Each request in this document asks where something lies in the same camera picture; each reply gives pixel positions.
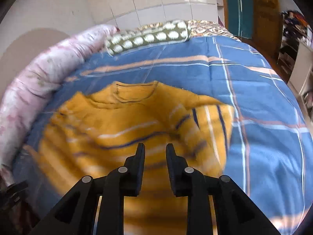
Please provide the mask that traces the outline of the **person's left forearm sleeve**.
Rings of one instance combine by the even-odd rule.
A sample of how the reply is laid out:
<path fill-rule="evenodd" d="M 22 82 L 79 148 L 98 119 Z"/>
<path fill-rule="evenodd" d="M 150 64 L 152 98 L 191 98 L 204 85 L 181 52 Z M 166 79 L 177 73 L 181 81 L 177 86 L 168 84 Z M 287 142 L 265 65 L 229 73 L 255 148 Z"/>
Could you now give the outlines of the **person's left forearm sleeve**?
<path fill-rule="evenodd" d="M 29 234 L 39 223 L 38 214 L 26 201 L 1 206 L 0 234 Z"/>

